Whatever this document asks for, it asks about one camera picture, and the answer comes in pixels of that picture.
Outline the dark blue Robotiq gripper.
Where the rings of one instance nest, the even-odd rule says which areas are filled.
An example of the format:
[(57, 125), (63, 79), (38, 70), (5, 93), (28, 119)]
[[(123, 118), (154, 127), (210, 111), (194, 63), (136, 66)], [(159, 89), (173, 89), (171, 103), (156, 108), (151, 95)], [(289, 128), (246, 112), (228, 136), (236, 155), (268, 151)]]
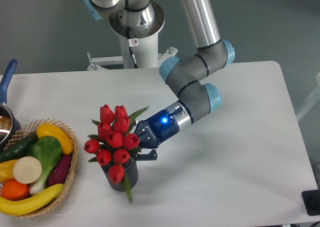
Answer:
[(151, 149), (149, 153), (137, 153), (133, 157), (136, 161), (156, 161), (158, 153), (155, 149), (179, 131), (178, 125), (165, 109), (145, 120), (133, 121), (132, 126), (136, 126), (134, 134), (139, 138), (138, 146), (141, 149)]

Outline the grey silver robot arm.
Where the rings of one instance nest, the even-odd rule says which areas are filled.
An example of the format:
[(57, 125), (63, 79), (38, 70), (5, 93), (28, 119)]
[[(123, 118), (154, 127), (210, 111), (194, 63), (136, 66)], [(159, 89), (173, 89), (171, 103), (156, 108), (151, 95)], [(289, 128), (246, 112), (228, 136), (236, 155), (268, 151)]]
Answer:
[(156, 149), (182, 129), (218, 109), (222, 98), (218, 89), (201, 80), (226, 67), (235, 59), (232, 44), (221, 39), (210, 0), (181, 0), (197, 49), (181, 60), (170, 47), (158, 53), (158, 33), (164, 26), (162, 8), (152, 0), (84, 0), (96, 20), (108, 18), (118, 35), (121, 56), (90, 58), (90, 68), (123, 65), (126, 69), (159, 68), (163, 81), (177, 101), (153, 116), (131, 122), (139, 139), (136, 148), (150, 149), (148, 154), (134, 153), (136, 160), (156, 160)]

